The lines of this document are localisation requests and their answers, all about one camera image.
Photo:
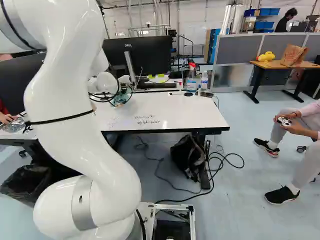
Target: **silver ring band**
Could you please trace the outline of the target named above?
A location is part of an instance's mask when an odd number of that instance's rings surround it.
[[[93,180],[82,175],[72,194],[71,213],[75,227],[80,231],[97,228],[90,209],[90,190]]]

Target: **game controller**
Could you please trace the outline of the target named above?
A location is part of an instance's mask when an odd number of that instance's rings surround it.
[[[286,116],[280,116],[277,118],[277,122],[280,123],[284,127],[291,126],[292,121]]]

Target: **person's hand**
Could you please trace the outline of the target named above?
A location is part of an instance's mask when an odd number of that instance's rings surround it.
[[[90,101],[90,103],[91,103],[91,107],[92,107],[93,111],[95,112],[97,110],[97,106],[92,101]]]
[[[278,118],[279,117],[285,117],[285,118],[288,118],[288,119],[295,119],[295,118],[301,118],[301,112],[300,111],[295,111],[295,112],[292,112],[292,113],[289,113],[289,114],[278,114],[278,115],[275,115],[274,118],[273,118],[273,121],[275,123],[277,123],[278,121]]]
[[[12,120],[15,120],[17,118],[17,116],[11,116],[11,114],[2,114],[0,115],[0,122],[2,122],[3,124],[8,124],[10,123]]]
[[[306,132],[309,130],[305,127],[303,127],[298,121],[296,120],[292,120],[291,126],[282,126],[281,128],[287,130],[288,132],[290,132],[291,134],[295,134],[295,135],[306,135]]]

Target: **gray floor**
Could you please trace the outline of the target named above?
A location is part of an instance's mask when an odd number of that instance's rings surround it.
[[[260,92],[260,104],[254,104],[242,92],[218,93],[220,110],[230,125],[230,131],[216,137],[225,153],[243,156],[245,167],[235,169],[225,165],[214,178],[215,187],[210,195],[188,201],[196,211],[196,232],[199,240],[301,240],[317,239],[320,235],[320,179],[309,184],[297,201],[283,206],[269,205],[263,198],[265,192],[291,181],[295,166],[303,157],[296,146],[308,145],[312,141],[303,136],[287,134],[279,145],[280,156],[274,159],[257,148],[255,137],[268,139],[273,116],[284,107],[299,108],[303,104],[280,91]],[[303,95],[307,103],[312,99]],[[193,191],[199,185],[187,181],[171,164],[170,147],[183,134],[141,134],[150,149],[148,155],[165,158],[159,174],[170,179],[176,187]],[[142,183],[142,200],[155,202],[160,199],[182,199],[189,193],[179,192],[154,177],[157,162],[146,160],[141,151],[134,149],[139,143],[136,135],[128,136],[121,145],[121,155],[136,169]],[[0,181],[19,165],[27,162],[18,156],[18,149],[6,148],[0,152]],[[230,161],[241,162],[236,157]],[[218,165],[212,162],[211,167]],[[0,197],[1,239],[46,240],[36,230],[32,221],[32,210],[7,197]]]

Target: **desk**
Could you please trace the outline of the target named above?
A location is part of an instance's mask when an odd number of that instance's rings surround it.
[[[259,101],[256,99],[256,93],[257,90],[261,84],[262,77],[264,75],[265,70],[288,70],[288,69],[320,69],[320,65],[309,62],[309,61],[302,61],[299,65],[293,65],[293,66],[284,66],[280,64],[280,60],[273,60],[269,62],[261,62],[261,61],[250,61],[251,64],[254,65],[255,69],[257,69],[257,77],[256,81],[254,83],[252,92],[249,93],[248,91],[243,91],[244,94],[246,94],[255,104],[258,104]],[[296,86],[294,93],[291,93],[287,90],[282,90],[285,94],[291,96],[295,100],[299,101],[300,103],[303,103],[304,101],[298,96],[301,88],[304,84],[304,79],[301,79]]]
[[[123,106],[95,103],[95,118],[103,134],[192,133],[205,146],[206,135],[219,135],[230,127],[211,98],[169,95],[168,92],[135,93]],[[28,146],[37,142],[28,134],[0,130],[0,144]],[[201,187],[210,189],[206,163],[200,168]]]

